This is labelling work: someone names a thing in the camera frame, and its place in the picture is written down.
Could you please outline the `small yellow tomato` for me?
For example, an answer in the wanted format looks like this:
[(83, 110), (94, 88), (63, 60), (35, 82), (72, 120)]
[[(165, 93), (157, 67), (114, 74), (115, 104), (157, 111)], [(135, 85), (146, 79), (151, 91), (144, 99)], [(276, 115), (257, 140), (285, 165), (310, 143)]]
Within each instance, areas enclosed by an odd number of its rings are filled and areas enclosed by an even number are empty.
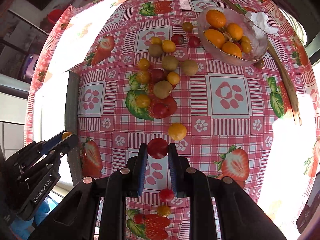
[(65, 131), (63, 134), (62, 134), (62, 140), (67, 138), (68, 136), (70, 136), (72, 134), (72, 132), (70, 131)]
[(171, 214), (171, 209), (167, 205), (157, 207), (157, 215), (161, 217), (168, 217)]

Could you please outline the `small red tomato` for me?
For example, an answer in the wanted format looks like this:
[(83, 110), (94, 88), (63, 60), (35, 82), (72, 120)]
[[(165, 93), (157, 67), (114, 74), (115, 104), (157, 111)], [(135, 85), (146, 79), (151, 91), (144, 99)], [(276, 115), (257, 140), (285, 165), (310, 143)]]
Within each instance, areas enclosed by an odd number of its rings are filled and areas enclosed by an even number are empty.
[(159, 200), (161, 202), (170, 202), (174, 199), (175, 194), (171, 189), (162, 189), (159, 192)]

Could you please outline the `orange kumquat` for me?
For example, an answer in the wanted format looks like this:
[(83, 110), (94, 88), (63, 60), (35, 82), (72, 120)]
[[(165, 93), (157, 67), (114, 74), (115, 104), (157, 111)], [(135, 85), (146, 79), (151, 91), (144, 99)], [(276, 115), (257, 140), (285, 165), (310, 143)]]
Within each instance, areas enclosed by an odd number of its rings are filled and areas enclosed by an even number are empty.
[(226, 25), (226, 17), (225, 15), (218, 10), (209, 10), (206, 13), (207, 22), (214, 28), (222, 28)]

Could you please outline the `red plastic chair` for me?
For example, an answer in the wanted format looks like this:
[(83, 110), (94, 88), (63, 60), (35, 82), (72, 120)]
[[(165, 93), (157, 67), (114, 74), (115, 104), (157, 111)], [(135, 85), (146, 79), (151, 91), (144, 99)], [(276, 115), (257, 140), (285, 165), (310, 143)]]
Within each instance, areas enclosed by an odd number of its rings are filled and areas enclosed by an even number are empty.
[(52, 10), (41, 22), (40, 22), (40, 28), (49, 33), (56, 22), (59, 20), (61, 15), (63, 14), (62, 9), (54, 9)]

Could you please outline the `white crumpled tissue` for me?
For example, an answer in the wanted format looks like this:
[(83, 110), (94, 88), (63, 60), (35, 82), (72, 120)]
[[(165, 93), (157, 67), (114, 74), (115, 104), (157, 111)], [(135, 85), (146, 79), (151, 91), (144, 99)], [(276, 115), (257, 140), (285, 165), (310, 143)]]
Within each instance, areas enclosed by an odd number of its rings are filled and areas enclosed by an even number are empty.
[(258, 28), (269, 35), (279, 36), (278, 28), (271, 27), (268, 23), (268, 16), (264, 12), (246, 12), (245, 16), (251, 20)]

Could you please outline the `red cherry tomato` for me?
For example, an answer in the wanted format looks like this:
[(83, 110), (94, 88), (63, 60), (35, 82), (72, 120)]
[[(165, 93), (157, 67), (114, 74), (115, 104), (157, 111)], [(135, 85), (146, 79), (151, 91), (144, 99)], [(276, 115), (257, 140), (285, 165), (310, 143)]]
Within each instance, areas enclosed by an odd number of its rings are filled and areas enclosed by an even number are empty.
[(152, 139), (147, 144), (147, 153), (154, 159), (162, 159), (168, 153), (168, 143), (162, 138)]

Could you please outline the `glass fruit bowl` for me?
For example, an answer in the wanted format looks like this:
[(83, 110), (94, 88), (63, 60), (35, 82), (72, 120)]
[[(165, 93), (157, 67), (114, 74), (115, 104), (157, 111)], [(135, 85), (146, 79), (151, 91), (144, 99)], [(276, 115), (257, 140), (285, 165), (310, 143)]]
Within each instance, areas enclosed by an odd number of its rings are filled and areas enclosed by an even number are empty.
[[(222, 28), (212, 27), (206, 20), (209, 10), (221, 11), (226, 17)], [(199, 38), (213, 58), (234, 66), (250, 66), (267, 52), (267, 34), (246, 16), (232, 9), (209, 7), (197, 19)]]

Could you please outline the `wooden stick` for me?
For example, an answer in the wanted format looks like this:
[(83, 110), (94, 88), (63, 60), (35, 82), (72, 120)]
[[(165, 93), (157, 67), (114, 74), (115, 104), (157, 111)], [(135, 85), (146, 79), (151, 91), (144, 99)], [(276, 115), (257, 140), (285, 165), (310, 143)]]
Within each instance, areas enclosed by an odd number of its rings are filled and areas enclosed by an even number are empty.
[[(242, 15), (245, 14), (236, 5), (234, 5), (231, 1), (229, 1), (229, 0), (221, 0), (221, 1), (223, 1), (230, 9), (234, 10), (235, 12), (240, 13)], [(288, 75), (287, 70), (285, 69), (284, 65), (282, 64), (279, 56), (276, 53), (276, 50), (274, 49), (274, 47), (272, 46), (270, 41), (267, 41), (267, 51), (271, 55), (272, 59), (274, 60), (276, 66), (278, 68), (278, 72), (281, 76), (281, 79), (284, 83), (287, 95), (289, 97), (294, 121), (296, 124), (301, 125), (302, 120), (300, 118), (299, 104), (298, 104), (298, 98), (297, 98), (295, 87), (294, 87), (294, 85)]]

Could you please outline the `brown kiwi berry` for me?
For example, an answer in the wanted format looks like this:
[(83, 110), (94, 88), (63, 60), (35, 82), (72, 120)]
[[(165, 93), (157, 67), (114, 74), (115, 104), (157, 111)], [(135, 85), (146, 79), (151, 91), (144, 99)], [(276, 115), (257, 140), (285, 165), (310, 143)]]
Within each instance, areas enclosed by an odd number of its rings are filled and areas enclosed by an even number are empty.
[(172, 92), (172, 85), (168, 81), (159, 81), (153, 87), (154, 95), (159, 99), (167, 98)]

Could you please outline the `yellow cherry tomato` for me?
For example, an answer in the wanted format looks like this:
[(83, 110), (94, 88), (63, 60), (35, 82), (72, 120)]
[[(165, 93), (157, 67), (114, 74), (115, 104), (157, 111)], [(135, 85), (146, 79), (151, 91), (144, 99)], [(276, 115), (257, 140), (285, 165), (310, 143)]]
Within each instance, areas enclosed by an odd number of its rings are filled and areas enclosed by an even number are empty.
[(181, 123), (173, 123), (168, 128), (168, 135), (174, 141), (180, 141), (187, 135), (187, 128)]

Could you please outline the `pink strawberry tablecloth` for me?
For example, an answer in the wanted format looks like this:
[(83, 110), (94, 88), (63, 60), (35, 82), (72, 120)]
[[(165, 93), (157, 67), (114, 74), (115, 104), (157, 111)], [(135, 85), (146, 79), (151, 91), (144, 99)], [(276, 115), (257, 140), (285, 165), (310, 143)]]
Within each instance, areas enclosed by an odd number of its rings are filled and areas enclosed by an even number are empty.
[(182, 123), (186, 136), (175, 141), (177, 151), (205, 174), (225, 172), (224, 161), (244, 152), (248, 169), (242, 175), (247, 194), (280, 228), (297, 239), (296, 221), (315, 179), (307, 169), (318, 156), (319, 83), (304, 48), (284, 15), (271, 0), (229, 0), (241, 9), (264, 12), (278, 35), (270, 35), (299, 99), (301, 125), (295, 124), (284, 95), (284, 83), (270, 54), (264, 68), (233, 66), (203, 48), (182, 45), (171, 52), (179, 62), (193, 60), (198, 71), (172, 91), (174, 114), (155, 119), (136, 107), (135, 97), (147, 90), (136, 81), (138, 61), (151, 58), (153, 37), (189, 37), (184, 22), (197, 20), (210, 7), (225, 8), (221, 0), (96, 0), (69, 6), (57, 21), (41, 51), (31, 82), (24, 141), (35, 139), (34, 96), (69, 69), (80, 77), (78, 136), (80, 150), (101, 155), (101, 174), (109, 176), (137, 154), (140, 144), (160, 137)]

